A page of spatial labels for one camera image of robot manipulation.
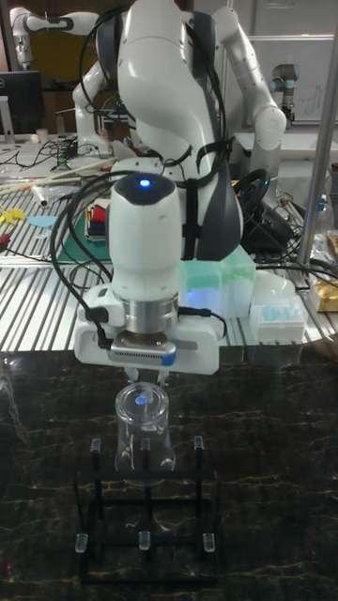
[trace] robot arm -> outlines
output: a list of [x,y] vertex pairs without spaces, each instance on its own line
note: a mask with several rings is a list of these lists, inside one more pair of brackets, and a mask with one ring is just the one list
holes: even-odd
[[[236,68],[237,57],[247,62],[251,45],[237,17],[232,24],[230,33],[221,29],[221,39]],[[119,46],[119,93],[140,138],[163,161],[133,158],[113,167],[112,177],[121,169],[133,171],[112,189],[107,227],[114,277],[85,296],[103,319],[107,341],[98,344],[90,315],[80,309],[75,355],[82,362],[162,373],[218,369],[220,323],[178,311],[178,266],[186,257],[182,240],[193,230],[188,258],[222,260],[240,243],[242,217],[226,160],[213,170],[214,143],[220,140],[216,111],[192,76],[189,56],[186,27],[172,0],[132,5]],[[279,150],[285,117],[256,64],[236,73],[244,80],[243,92],[251,86],[246,98],[256,131],[254,156],[264,168],[269,153]],[[182,173],[167,166],[169,160]],[[206,176],[207,184],[199,185]]]
[[23,69],[29,69],[33,60],[30,35],[57,29],[73,36],[86,36],[94,27],[98,17],[99,15],[94,12],[71,12],[62,17],[49,17],[46,12],[44,17],[39,17],[26,8],[13,8],[10,11],[10,23],[19,65]]
[[274,68],[272,76],[270,90],[271,92],[283,92],[281,108],[287,119],[287,128],[290,129],[295,120],[293,97],[296,81],[300,77],[300,68],[298,65],[278,65]]
[[[14,8],[10,20],[19,64],[29,69],[33,60],[29,36],[43,31],[64,31],[73,36],[86,36],[94,27],[99,15],[94,12],[71,12],[62,17],[39,17],[26,8]],[[84,85],[91,100],[103,87],[104,75],[97,61],[84,77]],[[96,133],[94,116],[87,111],[88,100],[80,85],[73,92],[79,154],[106,156],[110,149],[106,141]]]
[[[213,17],[253,121],[254,145],[250,169],[266,169],[271,179],[276,180],[286,117],[272,99],[254,48],[240,26],[236,12],[223,7]],[[269,193],[273,193],[273,186],[270,186]]]

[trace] transparent cup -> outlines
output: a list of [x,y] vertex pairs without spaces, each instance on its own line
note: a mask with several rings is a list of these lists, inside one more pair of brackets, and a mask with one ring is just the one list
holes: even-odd
[[[116,397],[117,453],[115,469],[142,470],[142,449],[150,445],[148,469],[173,470],[175,453],[170,443],[169,398],[165,391],[147,382],[136,382]],[[143,482],[130,481],[143,486]]]

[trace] black metal frame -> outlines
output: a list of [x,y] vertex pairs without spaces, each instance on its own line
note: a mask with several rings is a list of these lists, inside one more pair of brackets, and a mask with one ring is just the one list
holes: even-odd
[[[202,437],[195,437],[195,469],[191,471],[151,471],[148,469],[150,457],[150,441],[142,440],[141,451],[143,455],[143,470],[134,471],[101,471],[100,470],[100,439],[93,439],[91,445],[91,457],[93,471],[89,473],[78,472],[74,480],[75,499],[81,523],[82,532],[76,537],[75,550],[80,554],[78,576],[83,584],[108,584],[108,583],[154,583],[154,582],[199,582],[202,584],[214,583],[219,575],[218,552],[216,547],[216,535],[219,519],[219,506],[221,496],[221,481],[216,471],[203,470],[203,450],[204,444]],[[193,498],[174,499],[153,499],[152,489],[147,485],[150,481],[194,481],[195,494]],[[144,497],[141,499],[115,499],[104,500],[102,497],[103,482],[123,482],[130,483],[138,481],[144,482]],[[84,509],[80,498],[79,484],[93,482],[95,486],[95,499],[88,506],[85,520]],[[204,482],[211,482],[215,486],[214,495],[209,499],[203,497],[202,487]],[[145,520],[141,532],[130,533],[121,532],[118,536],[109,536],[105,533],[104,514],[105,508],[109,507],[139,507],[145,509]],[[182,506],[194,508],[193,534],[174,535],[172,533],[156,533],[156,525],[153,519],[153,512],[158,508],[177,509],[178,513]],[[157,558],[158,547],[185,547],[193,546],[197,551],[197,557],[201,559],[203,565],[207,562],[207,574],[189,573],[187,566],[181,566],[181,572],[166,569],[165,576],[161,576],[160,562]],[[94,561],[96,566],[104,567],[104,548],[105,547],[134,547],[138,548],[138,564],[129,566],[136,568],[138,574],[123,578],[117,571],[110,573],[105,577],[97,578],[89,574],[89,564]]]

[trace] blue dot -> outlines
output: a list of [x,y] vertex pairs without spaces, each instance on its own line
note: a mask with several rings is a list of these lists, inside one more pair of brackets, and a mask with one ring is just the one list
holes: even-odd
[[135,398],[135,403],[136,403],[136,405],[145,405],[146,397],[145,396],[137,396],[137,398]]

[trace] black marble table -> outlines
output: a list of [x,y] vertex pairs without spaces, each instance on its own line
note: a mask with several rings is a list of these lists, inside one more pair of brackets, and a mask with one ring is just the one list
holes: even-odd
[[2,601],[337,601],[338,346],[222,351],[213,377],[169,378],[177,466],[202,435],[223,482],[214,586],[82,588],[72,479],[93,438],[116,448],[123,372],[70,352],[1,356]]

